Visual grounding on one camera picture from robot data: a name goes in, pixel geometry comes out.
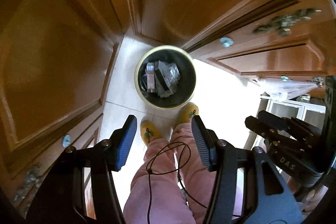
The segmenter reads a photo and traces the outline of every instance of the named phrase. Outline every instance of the glass pane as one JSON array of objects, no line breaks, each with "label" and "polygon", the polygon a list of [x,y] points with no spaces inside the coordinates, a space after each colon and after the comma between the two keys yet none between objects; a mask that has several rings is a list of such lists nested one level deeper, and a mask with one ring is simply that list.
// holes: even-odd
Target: glass pane
[{"label": "glass pane", "polygon": [[318,128],[322,128],[323,121],[324,121],[324,115],[325,115],[324,113],[307,110],[304,121]]},{"label": "glass pane", "polygon": [[[273,103],[270,112],[278,117],[291,118],[297,116],[299,108]],[[279,134],[290,137],[286,131],[279,131]]]}]

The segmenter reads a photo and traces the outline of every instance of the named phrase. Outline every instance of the clear plastic packaging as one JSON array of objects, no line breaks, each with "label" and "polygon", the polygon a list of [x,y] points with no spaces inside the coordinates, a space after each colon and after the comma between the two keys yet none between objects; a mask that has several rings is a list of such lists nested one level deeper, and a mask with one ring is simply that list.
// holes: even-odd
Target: clear plastic packaging
[{"label": "clear plastic packaging", "polygon": [[317,88],[315,82],[301,82],[289,79],[283,81],[273,78],[258,78],[257,82],[272,100],[279,102],[293,99]]}]

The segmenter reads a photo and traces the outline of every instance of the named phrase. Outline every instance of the green embroidery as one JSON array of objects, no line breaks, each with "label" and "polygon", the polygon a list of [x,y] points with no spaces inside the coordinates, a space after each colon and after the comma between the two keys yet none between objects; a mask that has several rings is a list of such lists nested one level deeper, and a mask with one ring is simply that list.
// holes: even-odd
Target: green embroidery
[{"label": "green embroidery", "polygon": [[146,132],[144,134],[145,138],[148,139],[149,142],[149,138],[152,136],[154,137],[154,132],[152,130],[149,130],[149,128],[146,128]]},{"label": "green embroidery", "polygon": [[196,115],[196,109],[194,109],[194,111],[189,113],[189,119],[195,115]]}]

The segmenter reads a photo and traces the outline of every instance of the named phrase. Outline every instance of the yellow rim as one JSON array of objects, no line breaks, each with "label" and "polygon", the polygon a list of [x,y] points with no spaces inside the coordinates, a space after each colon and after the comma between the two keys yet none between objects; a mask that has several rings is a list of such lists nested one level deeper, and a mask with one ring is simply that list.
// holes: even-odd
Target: yellow rim
[{"label": "yellow rim", "polygon": [[141,90],[139,88],[139,85],[138,85],[138,72],[140,70],[140,67],[142,65],[142,63],[144,62],[144,60],[149,56],[151,55],[152,53],[154,52],[157,52],[157,51],[160,51],[160,50],[172,50],[172,51],[175,51],[175,52],[179,52],[180,54],[184,55],[188,60],[189,62],[193,65],[193,70],[195,72],[195,86],[196,86],[196,81],[197,81],[197,78],[196,78],[196,71],[195,71],[195,68],[194,68],[194,63],[193,63],[193,59],[191,58],[191,56],[184,50],[182,50],[181,48],[179,47],[175,47],[175,46],[171,46],[171,45],[163,45],[163,46],[159,46],[159,47],[155,47],[153,49],[151,49],[149,52],[147,52],[141,59],[140,61],[138,62],[136,68],[135,68],[135,72],[134,72],[134,85],[135,85],[135,89],[139,95],[139,97],[141,98],[142,101],[144,101],[146,104],[150,105],[151,107],[153,108],[157,108],[157,109],[177,109],[177,108],[181,108],[183,106],[185,106],[190,100],[191,98],[194,96],[194,93],[195,93],[195,88],[193,90],[193,93],[181,104],[177,105],[177,106],[174,106],[174,107],[160,107],[160,106],[157,106],[157,105],[154,105],[152,104],[151,102],[149,102],[141,93]]}]

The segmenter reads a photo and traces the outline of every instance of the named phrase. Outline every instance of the person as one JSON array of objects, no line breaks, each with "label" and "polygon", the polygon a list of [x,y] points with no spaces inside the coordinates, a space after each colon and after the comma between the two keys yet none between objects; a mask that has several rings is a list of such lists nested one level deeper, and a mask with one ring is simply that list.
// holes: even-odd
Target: person
[{"label": "person", "polygon": [[[142,122],[140,134],[147,145],[144,156],[144,164],[139,168],[131,183],[131,193],[124,207],[124,218],[127,224],[146,224],[148,206],[150,202],[149,175],[146,169],[148,162],[169,143],[183,142],[190,147],[189,150],[183,146],[167,150],[157,156],[152,165],[152,172],[166,173],[175,167],[174,154],[179,159],[181,177],[187,192],[202,205],[208,206],[211,198],[212,188],[215,181],[215,172],[208,172],[202,165],[198,154],[197,146],[191,130],[191,119],[199,115],[197,105],[188,103],[178,119],[178,125],[173,131],[170,142],[162,138],[160,131],[150,121]],[[151,175],[152,203],[149,214],[150,223],[160,224],[201,224],[203,222],[206,208],[196,201],[188,198],[188,204],[184,195],[177,185],[177,172],[165,175]],[[236,201],[234,214],[239,215],[242,208],[242,191],[236,189]]]}]

